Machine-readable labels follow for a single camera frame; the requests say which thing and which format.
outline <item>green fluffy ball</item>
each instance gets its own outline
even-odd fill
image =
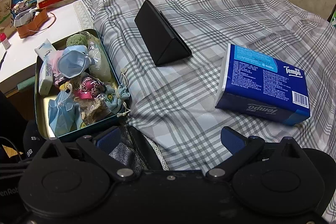
[[[81,33],[76,33],[68,38],[67,47],[75,46],[75,45],[84,45],[87,47],[87,38],[85,35]]]

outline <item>plaid bedsheet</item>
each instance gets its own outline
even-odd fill
[[[159,145],[169,168],[207,171],[228,158],[220,141],[224,126],[268,142],[293,136],[336,159],[336,29],[321,17],[287,0],[150,0],[193,53],[156,67],[134,23],[144,0],[82,1],[117,73],[128,69],[129,124]],[[290,127],[215,109],[228,42],[302,68],[311,118]],[[325,217],[335,217],[335,200]]]

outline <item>tissue pack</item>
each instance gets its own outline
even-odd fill
[[[302,69],[271,56],[228,44],[215,107],[294,125],[310,117]]]

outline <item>open tin box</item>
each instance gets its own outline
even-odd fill
[[[100,41],[100,38],[98,36],[98,33],[93,29],[87,29],[84,30],[98,38]],[[53,46],[56,50],[63,50],[66,48],[66,42],[68,40],[68,37],[65,37],[55,43],[53,43]],[[100,45],[98,46],[101,54],[107,56],[106,51],[100,41]],[[111,79],[111,85],[114,89],[118,88],[120,82],[119,79],[112,68],[111,62],[108,59],[109,65],[110,65],[110,71],[112,75]],[[49,126],[49,119],[48,119],[48,102],[50,99],[55,100],[57,97],[57,94],[59,93],[59,89],[56,88],[54,85],[51,87],[50,92],[47,96],[43,96],[39,94],[39,77],[40,77],[40,69],[43,64],[43,61],[40,57],[37,57],[36,61],[36,69],[35,69],[35,115],[36,115],[36,122],[38,130],[41,134],[41,136],[45,139],[48,139],[50,137],[55,137],[53,131],[51,130]],[[78,137],[83,135],[88,135],[90,133],[96,133],[99,131],[103,131],[113,125],[118,124],[118,118],[117,115],[107,116],[103,120],[93,123],[91,125],[88,125],[84,128],[77,129],[76,125],[73,125],[71,128],[71,131],[68,134],[59,136],[60,140],[63,142],[69,142],[74,141]]]

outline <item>metal bolt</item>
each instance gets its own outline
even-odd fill
[[[209,175],[218,178],[225,175],[225,171],[221,168],[213,168],[209,171]]]
[[[134,174],[133,170],[129,169],[129,168],[121,168],[117,171],[117,175],[122,177],[122,178],[129,177],[133,174]]]
[[[174,180],[174,179],[176,179],[175,176],[167,176],[167,180]]]

